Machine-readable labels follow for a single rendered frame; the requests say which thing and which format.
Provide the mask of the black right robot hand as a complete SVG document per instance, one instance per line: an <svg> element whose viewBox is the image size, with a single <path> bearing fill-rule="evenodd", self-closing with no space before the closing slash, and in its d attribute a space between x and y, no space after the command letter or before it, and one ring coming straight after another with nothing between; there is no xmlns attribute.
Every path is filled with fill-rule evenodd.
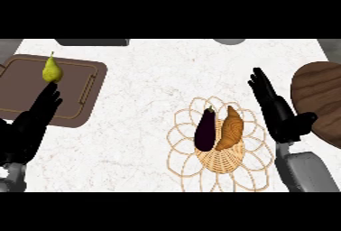
<svg viewBox="0 0 341 231"><path fill-rule="evenodd" d="M266 73L260 68L253 69L248 84L253 88L255 100L261 107L266 128L278 143L301 141L301 136L309 134L317 120L313 112L295 115L284 97L276 93Z"/></svg>

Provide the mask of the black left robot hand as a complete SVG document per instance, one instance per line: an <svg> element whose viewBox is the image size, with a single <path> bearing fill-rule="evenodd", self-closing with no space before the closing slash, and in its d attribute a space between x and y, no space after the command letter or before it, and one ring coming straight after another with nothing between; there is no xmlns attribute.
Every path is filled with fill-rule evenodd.
<svg viewBox="0 0 341 231"><path fill-rule="evenodd" d="M0 118L0 166L27 164L33 160L61 103L58 84L50 82L13 123Z"/></svg>

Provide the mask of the dark brown wooden bowl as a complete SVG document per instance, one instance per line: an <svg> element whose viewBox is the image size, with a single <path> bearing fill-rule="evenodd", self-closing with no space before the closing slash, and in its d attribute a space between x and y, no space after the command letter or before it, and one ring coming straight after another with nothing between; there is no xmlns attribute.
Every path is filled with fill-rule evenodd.
<svg viewBox="0 0 341 231"><path fill-rule="evenodd" d="M313 112L315 135L341 149L341 63L316 61L294 73L291 99L298 114Z"/></svg>

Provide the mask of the golden brown croissant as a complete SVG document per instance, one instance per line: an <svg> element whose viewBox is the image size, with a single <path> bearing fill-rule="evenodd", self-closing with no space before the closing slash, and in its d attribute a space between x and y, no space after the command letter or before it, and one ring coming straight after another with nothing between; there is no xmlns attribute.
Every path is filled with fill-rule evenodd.
<svg viewBox="0 0 341 231"><path fill-rule="evenodd" d="M241 140L244 132L244 121L239 113L232 106L227 107L227 117L222 126L222 139L217 143L216 150L229 149Z"/></svg>

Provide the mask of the woven wicker flower placemat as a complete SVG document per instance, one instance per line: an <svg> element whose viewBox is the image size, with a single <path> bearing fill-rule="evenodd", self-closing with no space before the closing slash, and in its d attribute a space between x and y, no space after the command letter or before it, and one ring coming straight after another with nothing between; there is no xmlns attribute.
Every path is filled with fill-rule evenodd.
<svg viewBox="0 0 341 231"><path fill-rule="evenodd" d="M241 117L245 117L247 114L253 116L251 120L242 120L245 124L253 124L253 130L247 134L242 134L239 142L222 151L211 148L210 151L202 152L198 147L193 147L192 152L180 152L177 149L183 141L195 141L195 136L188 136L180 127L183 125L191 125L193 128L198 127L193 120L193 113L201 116L204 113L193 108L196 100L204 101L204 106L211 107L217 115L220 115L223 110L236 106L235 110ZM258 124L254 111L242 108L238 102L224 102L216 96L210 98L195 97L189 107L174 113L173 121L174 126L167 133L170 144L168 155L177 152L186 156L186 159L180 172L171 168L171 158L167 158L167 168L180 178L182 190L185 190L185 179L198 176L198 184L202 184L202 172L210 171L216 174L211 190L217 189L223 191L220 176L226 174L232 180L233 191L238 191L238 188L253 192L264 191L269 187L269 167L275 162L275 154L266 143L266 129ZM185 174L185 167L192 157L198 158L201 168L198 172Z"/></svg>

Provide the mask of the brown rectangular tray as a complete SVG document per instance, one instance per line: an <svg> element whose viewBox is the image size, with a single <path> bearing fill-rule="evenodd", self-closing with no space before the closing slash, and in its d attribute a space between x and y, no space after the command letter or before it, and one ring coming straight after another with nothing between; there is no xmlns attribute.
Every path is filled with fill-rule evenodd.
<svg viewBox="0 0 341 231"><path fill-rule="evenodd" d="M43 79L47 56L16 54L0 64L0 118L15 120L38 97L58 94L58 108L52 108L53 100L38 110L43 114L53 111L50 125L77 128L89 121L108 68L93 60L52 59L62 69L62 79L53 84Z"/></svg>

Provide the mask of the dark purple eggplant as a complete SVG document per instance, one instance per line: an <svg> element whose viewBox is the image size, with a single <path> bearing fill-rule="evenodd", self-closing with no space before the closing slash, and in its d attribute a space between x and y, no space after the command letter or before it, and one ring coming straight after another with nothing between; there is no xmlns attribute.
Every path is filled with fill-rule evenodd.
<svg viewBox="0 0 341 231"><path fill-rule="evenodd" d="M202 152L208 152L216 141L216 113L211 107L204 110L204 114L195 131L195 146Z"/></svg>

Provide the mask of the yellow-green pear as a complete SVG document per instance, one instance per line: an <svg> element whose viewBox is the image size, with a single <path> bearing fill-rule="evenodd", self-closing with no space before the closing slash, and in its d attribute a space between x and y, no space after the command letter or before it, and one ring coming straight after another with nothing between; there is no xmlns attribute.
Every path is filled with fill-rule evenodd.
<svg viewBox="0 0 341 231"><path fill-rule="evenodd" d="M53 56L49 56L46 61L46 66L43 68L43 80L46 82L55 82L58 83L62 80L64 71L62 68L55 61Z"/></svg>

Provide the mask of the grey round object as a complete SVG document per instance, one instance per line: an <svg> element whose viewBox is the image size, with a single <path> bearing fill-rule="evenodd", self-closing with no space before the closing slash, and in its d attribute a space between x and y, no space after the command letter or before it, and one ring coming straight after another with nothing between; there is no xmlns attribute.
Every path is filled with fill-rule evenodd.
<svg viewBox="0 0 341 231"><path fill-rule="evenodd" d="M245 39L214 39L223 45L238 45L241 44Z"/></svg>

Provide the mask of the dark grey flat appliance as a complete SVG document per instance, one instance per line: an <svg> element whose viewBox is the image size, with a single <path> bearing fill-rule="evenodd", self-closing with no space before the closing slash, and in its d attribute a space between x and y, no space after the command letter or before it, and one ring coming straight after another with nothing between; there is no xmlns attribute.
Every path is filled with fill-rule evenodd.
<svg viewBox="0 0 341 231"><path fill-rule="evenodd" d="M55 39L62 46L129 46L130 39Z"/></svg>

